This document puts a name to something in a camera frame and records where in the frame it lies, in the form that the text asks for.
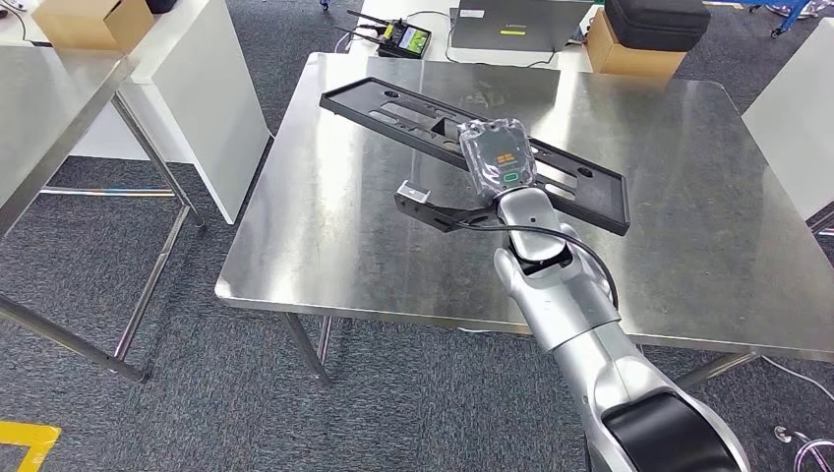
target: transparent plastic case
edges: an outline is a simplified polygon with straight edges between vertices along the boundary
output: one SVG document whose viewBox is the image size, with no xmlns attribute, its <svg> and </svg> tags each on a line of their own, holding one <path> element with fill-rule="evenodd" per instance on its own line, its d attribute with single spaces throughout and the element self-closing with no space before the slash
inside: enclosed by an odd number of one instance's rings
<svg viewBox="0 0 834 472">
<path fill-rule="evenodd" d="M 480 198 L 492 200 L 507 190 L 533 183 L 536 160 L 520 121 L 472 120 L 458 128 L 460 148 Z"/>
</svg>

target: yellow floor marking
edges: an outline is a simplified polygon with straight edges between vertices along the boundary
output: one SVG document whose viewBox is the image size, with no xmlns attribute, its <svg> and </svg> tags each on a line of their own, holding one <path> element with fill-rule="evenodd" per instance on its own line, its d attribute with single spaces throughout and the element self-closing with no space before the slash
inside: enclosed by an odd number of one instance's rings
<svg viewBox="0 0 834 472">
<path fill-rule="evenodd" d="M 61 429 L 54 426 L 0 421 L 0 443 L 29 447 L 18 472 L 37 472 L 60 434 Z"/>
</svg>

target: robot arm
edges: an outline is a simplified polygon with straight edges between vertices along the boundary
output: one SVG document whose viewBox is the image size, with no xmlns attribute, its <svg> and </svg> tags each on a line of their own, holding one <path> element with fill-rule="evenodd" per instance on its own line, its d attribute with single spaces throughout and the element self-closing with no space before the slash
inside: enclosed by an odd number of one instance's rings
<svg viewBox="0 0 834 472">
<path fill-rule="evenodd" d="M 531 185 L 535 160 L 520 123 L 466 123 L 460 144 L 475 189 L 489 205 L 472 211 L 432 206 L 427 190 L 406 181 L 395 196 L 397 207 L 442 231 L 483 230 L 475 223 L 489 215 L 507 226 L 551 231 L 510 230 L 509 247 L 496 250 L 494 263 L 542 350 L 556 358 L 567 380 L 591 470 L 749 470 L 727 424 L 663 375 L 620 328 L 614 287 L 602 266 L 576 244 L 583 243 L 569 240 L 578 240 L 575 231 L 560 224 L 549 197 Z"/>
<path fill-rule="evenodd" d="M 535 188 L 500 195 L 498 215 L 506 224 L 535 221 L 572 233 Z M 512 231 L 510 242 L 495 252 L 496 271 L 566 377 L 593 471 L 749 470 L 726 423 L 664 376 L 620 328 L 609 287 L 588 255 L 550 235 Z"/>
</svg>

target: laptop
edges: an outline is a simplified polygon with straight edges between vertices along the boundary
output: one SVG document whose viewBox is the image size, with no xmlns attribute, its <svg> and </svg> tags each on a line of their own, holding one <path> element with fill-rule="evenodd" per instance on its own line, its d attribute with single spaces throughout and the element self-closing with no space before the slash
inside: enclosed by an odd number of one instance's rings
<svg viewBox="0 0 834 472">
<path fill-rule="evenodd" d="M 591 6 L 590 0 L 460 0 L 449 46 L 558 52 Z"/>
</svg>

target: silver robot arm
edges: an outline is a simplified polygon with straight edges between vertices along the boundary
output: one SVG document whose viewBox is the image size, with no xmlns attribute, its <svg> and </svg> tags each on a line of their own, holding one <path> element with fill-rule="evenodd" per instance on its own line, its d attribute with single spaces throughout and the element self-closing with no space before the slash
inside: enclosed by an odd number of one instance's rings
<svg viewBox="0 0 834 472">
<path fill-rule="evenodd" d="M 537 188 L 499 195 L 498 216 L 508 225 L 575 235 Z M 559 363 L 585 431 L 591 470 L 749 470 L 727 424 L 663 375 L 623 332 L 611 287 L 584 251 L 532 232 L 511 231 L 510 241 L 510 249 L 495 252 L 496 270 L 539 345 Z"/>
</svg>

